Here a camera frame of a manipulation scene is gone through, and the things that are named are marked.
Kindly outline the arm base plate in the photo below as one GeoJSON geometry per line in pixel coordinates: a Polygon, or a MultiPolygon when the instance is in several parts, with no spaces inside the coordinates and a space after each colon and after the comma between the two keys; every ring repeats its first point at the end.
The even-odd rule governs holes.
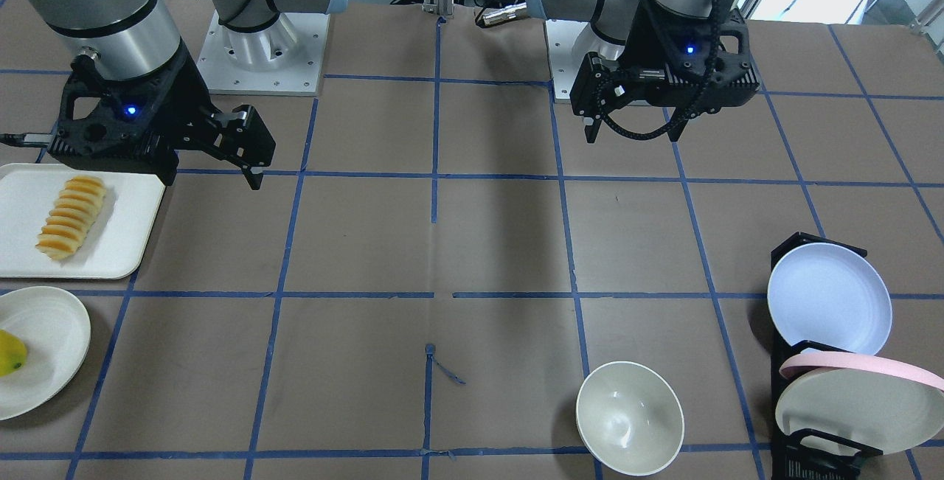
{"type": "Polygon", "coordinates": [[[594,51],[616,60],[624,49],[622,44],[597,36],[588,22],[547,20],[545,34],[554,101],[559,104],[569,104],[570,91],[587,52],[594,51]]]}
{"type": "Polygon", "coordinates": [[[330,22],[327,14],[283,13],[268,29],[242,33],[212,20],[195,62],[210,94],[316,97],[330,22]]]}

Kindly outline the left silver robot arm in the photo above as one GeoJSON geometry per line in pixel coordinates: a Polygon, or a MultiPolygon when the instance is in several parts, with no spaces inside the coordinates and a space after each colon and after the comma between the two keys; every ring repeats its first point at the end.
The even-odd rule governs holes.
{"type": "Polygon", "coordinates": [[[569,89],[588,143],[603,126],[635,141],[675,142],[702,114],[741,107],[760,89],[738,0],[527,0],[542,20],[586,24],[569,89]]]}

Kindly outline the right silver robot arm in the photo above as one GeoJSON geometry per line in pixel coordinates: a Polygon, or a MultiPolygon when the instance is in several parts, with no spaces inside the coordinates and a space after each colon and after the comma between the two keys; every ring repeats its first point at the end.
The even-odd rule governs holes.
{"type": "Polygon", "coordinates": [[[28,0],[73,55],[51,133],[5,133],[74,170],[178,174],[179,151],[238,167],[262,186],[276,141],[252,105],[222,111],[212,93],[313,94],[322,47],[311,24],[348,0],[212,0],[216,24],[195,59],[163,0],[28,0]]]}

